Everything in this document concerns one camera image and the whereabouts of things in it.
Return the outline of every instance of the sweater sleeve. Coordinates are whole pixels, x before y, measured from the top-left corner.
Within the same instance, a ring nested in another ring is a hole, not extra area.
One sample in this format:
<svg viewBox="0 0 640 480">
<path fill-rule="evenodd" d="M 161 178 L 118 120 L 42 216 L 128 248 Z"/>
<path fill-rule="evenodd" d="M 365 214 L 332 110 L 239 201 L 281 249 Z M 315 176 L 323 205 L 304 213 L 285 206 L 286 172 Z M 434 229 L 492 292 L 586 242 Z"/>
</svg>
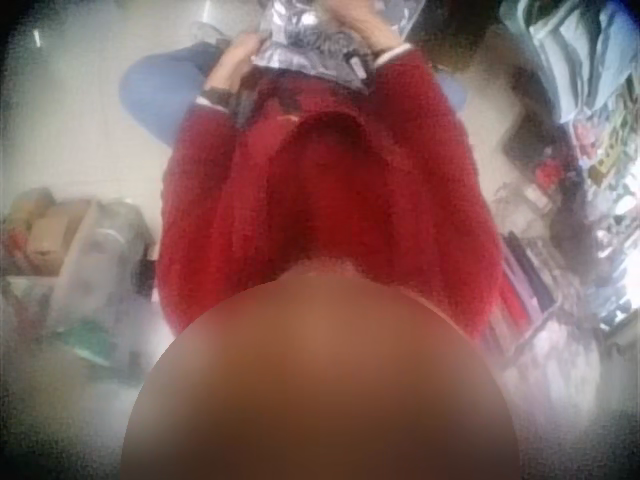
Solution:
<svg viewBox="0 0 640 480">
<path fill-rule="evenodd" d="M 449 309 L 464 323 L 482 325 L 497 298 L 501 251 L 464 126 L 415 49 L 378 68 L 371 102 L 433 205 Z"/>
<path fill-rule="evenodd" d="M 236 128 L 226 112 L 201 105 L 189 110 L 164 175 L 163 241 L 197 212 L 213 215 L 212 202 L 229 174 L 235 141 Z"/>
<path fill-rule="evenodd" d="M 199 285 L 207 280 L 202 256 L 212 242 L 236 135 L 227 113 L 194 105 L 165 172 L 157 283 L 163 310 L 175 333 L 203 313 L 198 302 Z"/>
</svg>

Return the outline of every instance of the floor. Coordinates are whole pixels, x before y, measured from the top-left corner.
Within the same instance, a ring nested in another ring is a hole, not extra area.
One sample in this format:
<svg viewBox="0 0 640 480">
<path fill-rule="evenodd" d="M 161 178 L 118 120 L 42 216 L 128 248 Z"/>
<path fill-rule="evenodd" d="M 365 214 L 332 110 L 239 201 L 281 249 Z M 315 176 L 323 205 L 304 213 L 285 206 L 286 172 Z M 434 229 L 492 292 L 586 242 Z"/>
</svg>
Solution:
<svg viewBox="0 0 640 480">
<path fill-rule="evenodd" d="M 118 80 L 136 59 L 190 43 L 192 21 L 206 19 L 229 35 L 256 25 L 256 0 L 84 0 L 35 12 L 16 30 L 2 104 L 4 212 L 20 191 L 48 186 L 59 199 L 96 195 L 140 206 L 156 238 L 169 150 L 131 120 L 118 101 Z M 491 200 L 518 177 L 501 152 L 520 115 L 509 69 L 495 60 L 488 35 L 459 76 L 469 89 L 461 117 Z"/>
</svg>

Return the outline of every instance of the blue jeans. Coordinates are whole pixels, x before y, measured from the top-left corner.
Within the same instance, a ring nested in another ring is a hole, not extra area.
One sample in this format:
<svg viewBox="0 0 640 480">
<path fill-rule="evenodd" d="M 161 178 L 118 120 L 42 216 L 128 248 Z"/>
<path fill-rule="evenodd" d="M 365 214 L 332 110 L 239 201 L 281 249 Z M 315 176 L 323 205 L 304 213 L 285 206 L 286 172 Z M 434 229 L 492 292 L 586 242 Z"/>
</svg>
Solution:
<svg viewBox="0 0 640 480">
<path fill-rule="evenodd" d="M 201 42 L 145 57 L 124 74 L 120 101 L 144 129 L 172 147 L 187 110 L 222 53 L 221 47 Z M 464 87 L 450 75 L 438 73 L 437 78 L 452 108 L 462 110 L 467 98 Z"/>
</svg>

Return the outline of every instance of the silver plastic bag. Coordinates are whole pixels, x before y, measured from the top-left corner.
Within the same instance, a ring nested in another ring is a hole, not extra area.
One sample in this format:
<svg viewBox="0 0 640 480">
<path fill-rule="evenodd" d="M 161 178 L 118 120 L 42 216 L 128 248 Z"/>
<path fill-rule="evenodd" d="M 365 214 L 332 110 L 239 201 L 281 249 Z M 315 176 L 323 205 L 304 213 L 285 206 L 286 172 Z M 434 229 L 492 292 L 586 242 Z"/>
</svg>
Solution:
<svg viewBox="0 0 640 480">
<path fill-rule="evenodd" d="M 376 0 L 376 8 L 402 38 L 426 0 Z M 272 0 L 262 31 L 271 40 L 254 59 L 256 65 L 303 72 L 363 90 L 370 53 L 354 33 L 341 29 L 315 0 Z"/>
</svg>

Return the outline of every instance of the red fuzzy sweater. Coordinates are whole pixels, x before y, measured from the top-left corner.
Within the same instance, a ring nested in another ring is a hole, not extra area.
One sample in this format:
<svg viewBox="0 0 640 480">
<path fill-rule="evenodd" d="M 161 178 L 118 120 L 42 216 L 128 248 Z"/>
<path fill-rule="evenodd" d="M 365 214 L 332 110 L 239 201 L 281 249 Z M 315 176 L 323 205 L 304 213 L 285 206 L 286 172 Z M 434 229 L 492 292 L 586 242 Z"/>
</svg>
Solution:
<svg viewBox="0 0 640 480">
<path fill-rule="evenodd" d="M 165 174 L 160 298 L 180 333 L 220 301 L 312 258 L 412 289 L 469 335 L 485 325 L 501 253 L 464 128 L 417 51 L 368 96 L 265 78 L 244 131 L 187 114 Z"/>
</svg>

